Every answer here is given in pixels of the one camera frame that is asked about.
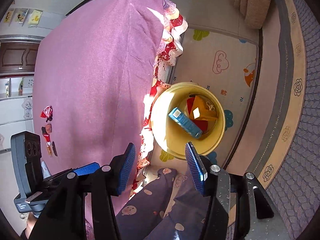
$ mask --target wooden cabinet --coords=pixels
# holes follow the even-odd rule
[[[0,45],[0,75],[34,72],[39,44],[3,42]]]

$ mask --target geometric patterned carpet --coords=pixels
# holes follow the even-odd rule
[[[304,0],[293,0],[305,41],[307,82],[298,129],[282,166],[267,188],[296,239],[320,204],[320,25]],[[234,224],[227,240],[233,239]]]

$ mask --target person's leg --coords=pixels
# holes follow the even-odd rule
[[[127,202],[116,216],[122,239],[143,240],[162,221],[176,176],[175,169],[159,169],[158,178]]]
[[[210,197],[202,197],[196,190],[188,169],[167,216],[145,240],[197,240],[200,237]]]

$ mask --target blue box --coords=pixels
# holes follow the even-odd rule
[[[202,130],[196,126],[181,110],[175,107],[168,116],[180,125],[188,134],[194,138],[199,138],[202,135]]]

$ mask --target pink tablecloth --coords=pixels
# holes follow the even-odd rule
[[[41,134],[46,122],[40,113],[52,105],[51,141],[58,157],[49,157],[43,137],[41,145],[52,174],[92,162],[109,164],[129,142],[135,144],[138,156],[143,99],[150,93],[163,34],[154,12],[162,14],[163,5],[164,0],[92,0],[41,42],[33,117],[35,133]],[[130,189],[113,199],[116,213]],[[86,218],[92,223],[90,207],[86,201]]]

